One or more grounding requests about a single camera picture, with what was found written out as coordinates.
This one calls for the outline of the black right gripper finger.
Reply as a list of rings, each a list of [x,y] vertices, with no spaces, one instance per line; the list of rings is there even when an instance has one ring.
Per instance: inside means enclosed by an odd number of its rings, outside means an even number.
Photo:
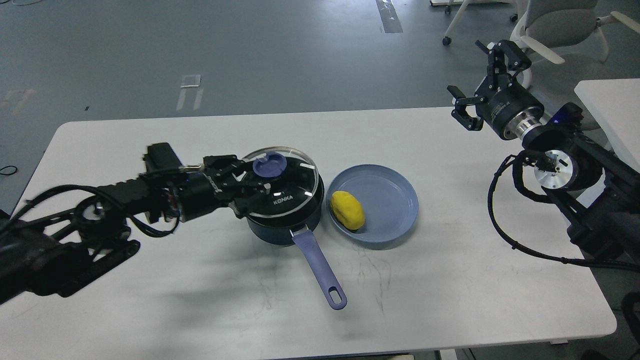
[[[448,85],[446,90],[453,97],[454,109],[451,111],[451,116],[468,132],[480,132],[483,129],[484,121],[480,117],[471,116],[467,107],[483,104],[485,97],[480,95],[465,96],[455,85]]]
[[[487,55],[487,76],[490,84],[498,84],[500,79],[510,84],[519,74],[530,69],[532,61],[519,46],[509,39],[485,45],[476,41],[475,45]]]

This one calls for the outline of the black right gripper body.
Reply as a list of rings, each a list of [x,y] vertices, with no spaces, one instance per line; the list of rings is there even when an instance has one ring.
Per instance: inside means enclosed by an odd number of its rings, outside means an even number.
[[[515,128],[524,120],[522,113],[539,121],[544,105],[510,73],[487,75],[475,90],[485,101],[476,105],[476,114],[503,141],[516,139]]]

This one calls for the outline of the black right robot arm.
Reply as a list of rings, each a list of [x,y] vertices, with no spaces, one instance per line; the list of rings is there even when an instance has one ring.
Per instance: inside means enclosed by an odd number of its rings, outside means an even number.
[[[547,121],[544,105],[518,80],[531,60],[508,39],[476,46],[487,55],[486,75],[473,95],[458,87],[451,116],[469,132],[484,125],[522,151],[499,165],[487,192],[487,212],[499,236],[517,251],[539,259],[592,269],[639,272],[639,173],[582,130],[583,110],[568,102]],[[553,256],[507,235],[494,212],[499,178],[510,170],[515,190],[535,203],[554,205],[568,221],[572,244],[588,259]]]

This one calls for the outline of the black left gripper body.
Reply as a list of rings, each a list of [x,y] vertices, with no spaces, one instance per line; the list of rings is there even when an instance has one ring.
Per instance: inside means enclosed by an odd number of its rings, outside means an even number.
[[[171,185],[170,194],[181,222],[228,208],[234,200],[232,191],[224,191],[206,173],[195,171],[180,174]]]

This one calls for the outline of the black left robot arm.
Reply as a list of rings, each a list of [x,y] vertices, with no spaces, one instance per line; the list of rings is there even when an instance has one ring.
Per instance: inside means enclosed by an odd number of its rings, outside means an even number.
[[[54,186],[1,220],[2,303],[25,292],[70,297],[140,250],[133,228],[161,239],[219,208],[242,219],[266,194],[253,164],[233,154],[185,165],[162,142],[147,146],[142,161],[136,178]]]

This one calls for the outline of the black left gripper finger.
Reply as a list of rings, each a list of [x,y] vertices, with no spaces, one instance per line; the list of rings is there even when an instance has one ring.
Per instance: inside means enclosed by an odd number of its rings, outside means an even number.
[[[237,155],[210,155],[203,158],[202,175],[215,182],[253,182],[256,175],[253,164]]]
[[[269,183],[256,182],[227,187],[227,192],[231,193],[228,206],[235,217],[242,219],[251,214],[262,214],[269,186]]]

